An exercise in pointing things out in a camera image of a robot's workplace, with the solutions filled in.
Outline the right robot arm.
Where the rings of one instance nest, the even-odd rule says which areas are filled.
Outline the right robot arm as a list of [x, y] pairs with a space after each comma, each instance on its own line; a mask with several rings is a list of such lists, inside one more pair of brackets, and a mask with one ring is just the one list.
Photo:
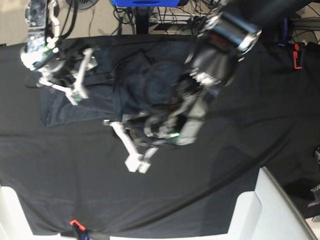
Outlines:
[[68, 31], [60, 24], [59, 3], [56, 0], [31, 0], [25, 8], [28, 24], [27, 42], [20, 51], [23, 65], [37, 74], [38, 79], [30, 89], [51, 87], [70, 97], [73, 93], [86, 98], [84, 79], [88, 71], [98, 64], [94, 56], [96, 48], [83, 39], [68, 40], [72, 33], [79, 3], [72, 0], [68, 13], [72, 14]]

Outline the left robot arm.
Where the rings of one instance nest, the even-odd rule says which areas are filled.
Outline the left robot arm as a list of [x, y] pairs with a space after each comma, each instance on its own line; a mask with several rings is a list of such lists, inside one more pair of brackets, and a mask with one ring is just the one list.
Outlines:
[[264, 30], [296, 16], [307, 0], [231, 0], [204, 18], [181, 60], [159, 60], [113, 89], [115, 114], [103, 124], [125, 147], [266, 138], [319, 143], [319, 45], [268, 42]]

